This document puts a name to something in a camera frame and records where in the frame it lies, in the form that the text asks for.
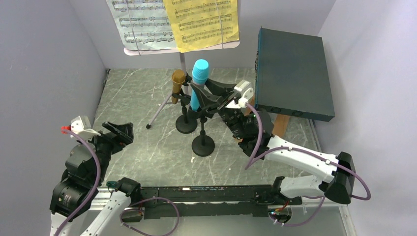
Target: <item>white sheet music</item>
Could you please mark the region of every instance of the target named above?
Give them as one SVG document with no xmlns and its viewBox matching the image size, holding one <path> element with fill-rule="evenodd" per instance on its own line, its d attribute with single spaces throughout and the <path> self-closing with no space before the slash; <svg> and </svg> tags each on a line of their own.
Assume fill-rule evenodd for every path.
<svg viewBox="0 0 417 236">
<path fill-rule="evenodd" d="M 106 0 L 129 50 L 177 48 L 163 0 Z"/>
</svg>

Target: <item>sheet music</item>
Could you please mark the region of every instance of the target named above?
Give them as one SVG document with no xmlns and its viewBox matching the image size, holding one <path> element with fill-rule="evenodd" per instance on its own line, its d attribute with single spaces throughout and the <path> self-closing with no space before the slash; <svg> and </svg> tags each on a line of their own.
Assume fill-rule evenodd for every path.
<svg viewBox="0 0 417 236">
<path fill-rule="evenodd" d="M 239 40 L 238 0 L 164 0 L 182 53 Z"/>
<path fill-rule="evenodd" d="M 163 0 L 106 0 L 129 50 L 177 48 Z"/>
</svg>

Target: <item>white wall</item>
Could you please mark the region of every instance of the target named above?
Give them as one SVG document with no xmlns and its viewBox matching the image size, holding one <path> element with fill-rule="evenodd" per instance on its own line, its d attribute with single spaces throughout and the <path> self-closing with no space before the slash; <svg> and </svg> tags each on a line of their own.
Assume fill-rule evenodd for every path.
<svg viewBox="0 0 417 236">
<path fill-rule="evenodd" d="M 127 56 L 105 0 L 70 0 L 106 68 L 178 68 L 179 55 Z M 317 35 L 335 0 L 241 0 L 240 45 L 234 49 L 186 53 L 186 64 L 200 58 L 212 67 L 253 67 L 262 26 Z"/>
<path fill-rule="evenodd" d="M 52 190 L 105 67 L 68 0 L 0 1 L 0 235 L 49 235 Z"/>
<path fill-rule="evenodd" d="M 416 12 L 414 0 L 337 0 L 319 33 L 336 111 L 319 139 L 352 154 L 373 193 L 350 206 L 358 235 L 417 234 Z"/>
</svg>

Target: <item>rubber foot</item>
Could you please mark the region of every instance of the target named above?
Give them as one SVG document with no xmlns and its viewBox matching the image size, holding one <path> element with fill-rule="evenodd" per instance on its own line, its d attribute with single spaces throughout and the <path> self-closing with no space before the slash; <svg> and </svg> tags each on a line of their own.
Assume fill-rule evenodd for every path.
<svg viewBox="0 0 417 236">
<path fill-rule="evenodd" d="M 181 134 L 190 134 L 194 132 L 197 128 L 197 120 L 196 119 L 188 119 L 188 123 L 184 121 L 185 116 L 181 115 L 175 121 L 175 128 L 177 128 L 178 132 Z"/>
<path fill-rule="evenodd" d="M 201 157 L 205 157 L 205 156 L 212 154 L 214 151 L 214 147 L 215 147 L 214 140 L 210 136 L 206 135 L 206 138 L 205 138 L 206 144 L 202 145 L 201 139 L 202 139 L 202 136 L 199 135 L 193 140 L 193 143 L 191 144 L 191 148 L 193 149 L 193 152 L 197 156 L 201 156 Z"/>
</svg>

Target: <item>marble floor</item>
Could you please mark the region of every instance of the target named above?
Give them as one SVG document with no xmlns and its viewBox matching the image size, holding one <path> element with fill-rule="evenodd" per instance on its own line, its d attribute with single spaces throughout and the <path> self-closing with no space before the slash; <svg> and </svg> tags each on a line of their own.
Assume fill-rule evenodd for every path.
<svg viewBox="0 0 417 236">
<path fill-rule="evenodd" d="M 308 173 L 271 161 L 258 161 L 245 171 L 248 157 L 241 151 L 227 126 L 218 115 L 205 124 L 207 135 L 216 144 L 208 157 L 196 156 L 192 140 L 199 135 L 181 134 L 175 120 L 181 115 L 180 104 L 167 105 L 152 124 L 148 121 L 171 92 L 174 69 L 111 69 L 98 106 L 95 130 L 101 124 L 134 124 L 134 142 L 112 156 L 105 181 L 128 177 L 142 186 L 198 186 L 272 184 L 276 177 L 297 177 Z M 223 83 L 254 82 L 252 68 L 214 68 L 211 79 Z M 291 117 L 284 136 L 289 142 L 317 150 L 308 120 Z"/>
</svg>

